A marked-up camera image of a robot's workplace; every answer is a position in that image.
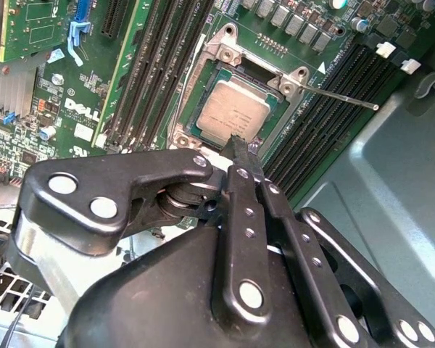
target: white triangle marking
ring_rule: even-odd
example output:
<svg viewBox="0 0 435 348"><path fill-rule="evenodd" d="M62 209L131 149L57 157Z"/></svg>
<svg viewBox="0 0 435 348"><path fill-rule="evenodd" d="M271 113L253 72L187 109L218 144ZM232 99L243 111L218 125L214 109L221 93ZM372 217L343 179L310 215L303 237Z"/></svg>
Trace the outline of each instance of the white triangle marking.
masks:
<svg viewBox="0 0 435 348"><path fill-rule="evenodd" d="M326 65L324 64L324 62L320 63L318 71L323 73L324 75L326 74Z"/></svg>

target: cable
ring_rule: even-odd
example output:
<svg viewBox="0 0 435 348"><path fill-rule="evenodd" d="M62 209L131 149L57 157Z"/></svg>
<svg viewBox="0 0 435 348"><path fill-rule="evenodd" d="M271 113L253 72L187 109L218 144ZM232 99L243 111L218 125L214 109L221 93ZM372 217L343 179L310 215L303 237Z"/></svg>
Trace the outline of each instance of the cable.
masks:
<svg viewBox="0 0 435 348"><path fill-rule="evenodd" d="M15 332L16 325L17 325L18 321L20 321L21 315L24 313L24 311L26 310L27 306L30 304L31 299L34 296L34 292L36 292L36 286L32 285L31 288L30 288L30 293L29 293L28 298L25 300L25 302L22 305L20 311L16 315L16 318L14 318L14 320L12 321L10 326L8 327L8 330L5 333L5 336L4 336L3 340L0 343L0 348L8 348L9 343L12 340L12 335Z"/></svg>

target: capacitor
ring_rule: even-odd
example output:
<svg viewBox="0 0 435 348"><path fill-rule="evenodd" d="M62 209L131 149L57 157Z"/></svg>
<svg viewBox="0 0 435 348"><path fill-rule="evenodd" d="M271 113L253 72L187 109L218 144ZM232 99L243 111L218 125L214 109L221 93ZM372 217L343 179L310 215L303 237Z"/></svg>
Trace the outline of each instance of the capacitor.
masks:
<svg viewBox="0 0 435 348"><path fill-rule="evenodd" d="M49 127L41 128L40 131L38 132L38 136L43 141L50 140L51 138L54 137L55 134L57 134L57 130L55 129L55 127L53 127L51 125Z"/></svg>
<svg viewBox="0 0 435 348"><path fill-rule="evenodd" d="M60 74L53 74L51 77L51 82L56 86L62 86L65 83L65 78Z"/></svg>
<svg viewBox="0 0 435 348"><path fill-rule="evenodd" d="M347 5L348 0L329 0L332 9L342 9Z"/></svg>
<svg viewBox="0 0 435 348"><path fill-rule="evenodd" d="M368 26L369 22L360 17L353 18L351 21L351 28L354 31L358 31L360 33L364 33Z"/></svg>
<svg viewBox="0 0 435 348"><path fill-rule="evenodd" d="M424 0L422 9L425 12L432 12L435 10L435 0Z"/></svg>

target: white slot latch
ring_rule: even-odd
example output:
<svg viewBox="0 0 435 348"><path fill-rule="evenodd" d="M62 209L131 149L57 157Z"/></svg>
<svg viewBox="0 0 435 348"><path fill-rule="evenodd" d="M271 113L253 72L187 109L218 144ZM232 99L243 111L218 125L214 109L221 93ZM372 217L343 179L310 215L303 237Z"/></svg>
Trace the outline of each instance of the white slot latch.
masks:
<svg viewBox="0 0 435 348"><path fill-rule="evenodd" d="M404 60L403 63L401 63L401 70L403 70L405 73L412 75L420 66L421 63L414 59L408 59Z"/></svg>
<svg viewBox="0 0 435 348"><path fill-rule="evenodd" d="M377 51L376 51L376 53L379 56L381 56L381 57L386 59L386 58L390 57L390 54L392 54L395 49L396 49L395 46L393 46L388 41L385 41L384 43L378 43L377 44Z"/></svg>

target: metal rod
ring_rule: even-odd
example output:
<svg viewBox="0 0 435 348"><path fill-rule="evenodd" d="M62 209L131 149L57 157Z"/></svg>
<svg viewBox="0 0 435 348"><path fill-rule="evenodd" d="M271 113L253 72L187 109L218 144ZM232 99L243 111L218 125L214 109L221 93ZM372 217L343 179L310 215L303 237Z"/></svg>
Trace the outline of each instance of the metal rod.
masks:
<svg viewBox="0 0 435 348"><path fill-rule="evenodd" d="M302 84L299 84L299 87L303 88L307 91L313 92L313 93L322 94L323 96L330 96L331 98L342 100L343 102L346 102L346 103L359 105L360 107L367 107L368 109L371 109L374 111L377 111L380 108L377 104L369 103L367 101L362 101L362 100L358 100L355 98L350 98L349 96L342 96L341 94L337 94L337 93L329 92L329 91L324 91L323 89L314 88L314 87L302 85Z"/></svg>

